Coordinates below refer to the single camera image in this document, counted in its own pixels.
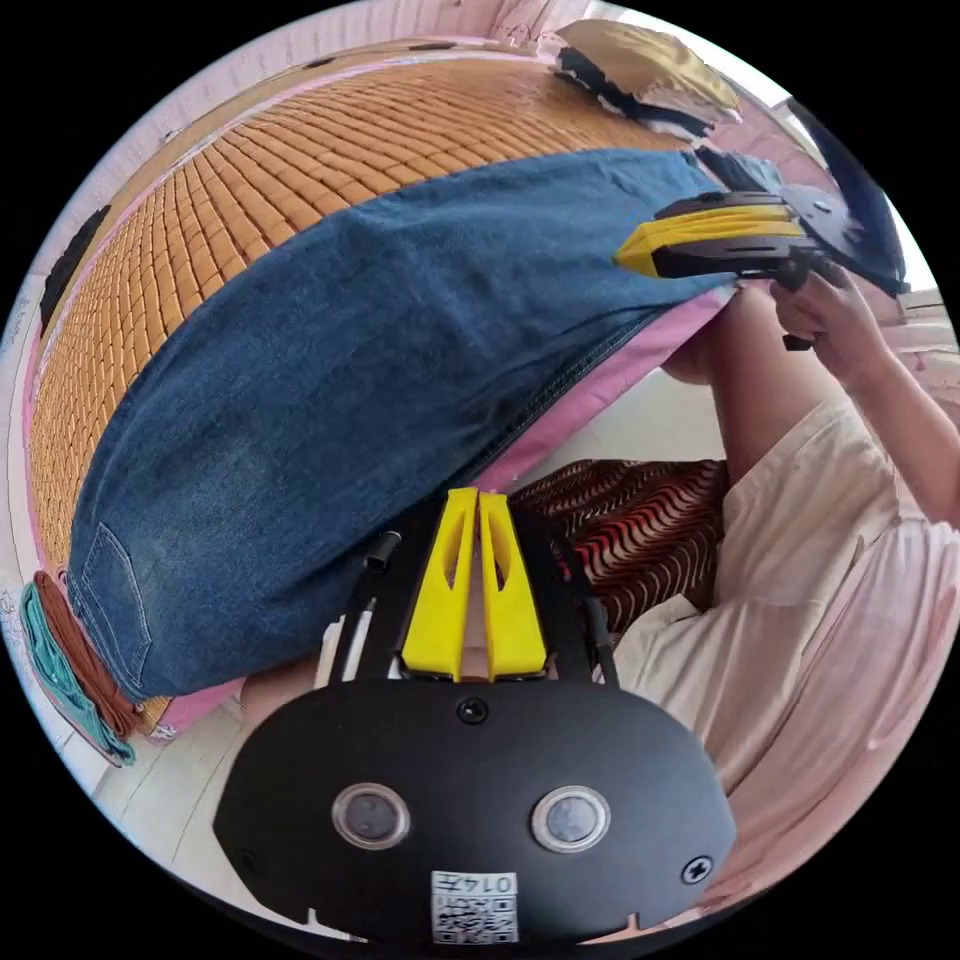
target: teal cloth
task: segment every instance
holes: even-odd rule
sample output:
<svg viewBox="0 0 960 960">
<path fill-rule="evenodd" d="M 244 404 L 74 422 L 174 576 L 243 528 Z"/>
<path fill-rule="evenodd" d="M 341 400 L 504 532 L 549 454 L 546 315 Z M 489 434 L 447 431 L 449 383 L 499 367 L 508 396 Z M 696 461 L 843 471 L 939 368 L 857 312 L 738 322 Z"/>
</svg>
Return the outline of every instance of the teal cloth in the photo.
<svg viewBox="0 0 960 960">
<path fill-rule="evenodd" d="M 54 706 L 103 754 L 125 767 L 130 766 L 137 759 L 133 747 L 103 722 L 93 701 L 80 688 L 70 663 L 50 632 L 40 594 L 32 581 L 20 599 L 20 619 L 27 635 L 27 653 L 34 674 Z"/>
</svg>

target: white floor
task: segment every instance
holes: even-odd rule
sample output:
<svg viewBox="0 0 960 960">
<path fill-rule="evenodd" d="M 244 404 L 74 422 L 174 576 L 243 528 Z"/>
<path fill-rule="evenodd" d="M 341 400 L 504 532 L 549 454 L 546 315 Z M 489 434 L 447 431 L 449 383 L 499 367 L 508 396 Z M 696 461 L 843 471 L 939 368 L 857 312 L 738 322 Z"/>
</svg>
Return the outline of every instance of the white floor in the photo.
<svg viewBox="0 0 960 960">
<path fill-rule="evenodd" d="M 709 392 L 683 386 L 657 372 L 525 479 L 543 476 L 582 457 L 695 460 L 720 456 Z M 239 907 L 287 923 L 247 893 L 211 830 L 244 729 L 239 706 L 232 702 L 163 748 L 138 741 L 136 765 L 109 770 L 94 800 L 157 863 Z"/>
</svg>

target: yellow plastic piece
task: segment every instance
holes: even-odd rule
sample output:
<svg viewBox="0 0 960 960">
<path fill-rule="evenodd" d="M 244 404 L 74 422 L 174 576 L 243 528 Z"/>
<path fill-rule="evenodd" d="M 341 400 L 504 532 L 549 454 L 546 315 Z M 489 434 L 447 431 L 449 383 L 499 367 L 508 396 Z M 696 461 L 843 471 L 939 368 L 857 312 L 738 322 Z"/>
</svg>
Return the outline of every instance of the yellow plastic piece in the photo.
<svg viewBox="0 0 960 960">
<path fill-rule="evenodd" d="M 475 489 L 447 494 L 400 654 L 406 668 L 414 673 L 447 676 L 460 682 L 476 515 Z"/>
<path fill-rule="evenodd" d="M 480 494 L 480 561 L 490 681 L 540 673 L 546 666 L 547 648 L 503 494 Z"/>
<path fill-rule="evenodd" d="M 661 247 L 727 240 L 734 237 L 804 237 L 806 233 L 789 212 L 778 205 L 750 205 L 685 213 L 642 223 L 614 254 L 614 262 L 629 270 L 656 277 L 654 253 Z"/>
</svg>

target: pillow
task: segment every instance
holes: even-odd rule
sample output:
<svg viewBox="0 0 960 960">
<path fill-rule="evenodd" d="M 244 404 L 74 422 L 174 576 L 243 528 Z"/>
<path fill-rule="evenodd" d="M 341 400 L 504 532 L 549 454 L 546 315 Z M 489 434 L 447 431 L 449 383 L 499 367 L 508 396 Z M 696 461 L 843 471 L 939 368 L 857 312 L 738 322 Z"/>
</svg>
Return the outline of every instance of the pillow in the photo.
<svg viewBox="0 0 960 960">
<path fill-rule="evenodd" d="M 643 103 L 707 123 L 740 119 L 733 88 L 676 37 L 612 20 L 577 20 L 557 35 Z"/>
</svg>

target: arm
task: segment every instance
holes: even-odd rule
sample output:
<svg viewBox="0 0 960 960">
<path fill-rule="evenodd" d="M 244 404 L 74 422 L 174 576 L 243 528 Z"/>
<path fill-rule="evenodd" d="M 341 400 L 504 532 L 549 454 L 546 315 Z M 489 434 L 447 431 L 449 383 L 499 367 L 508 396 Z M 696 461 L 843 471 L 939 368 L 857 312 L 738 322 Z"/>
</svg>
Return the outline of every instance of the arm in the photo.
<svg viewBox="0 0 960 960">
<path fill-rule="evenodd" d="M 960 530 L 960 433 L 892 353 L 884 361 L 850 394 L 927 518 Z"/>
<path fill-rule="evenodd" d="M 870 307 L 835 265 L 797 291 L 773 284 L 785 330 L 813 340 L 932 523 L 960 529 L 960 433 L 887 347 Z"/>
</svg>

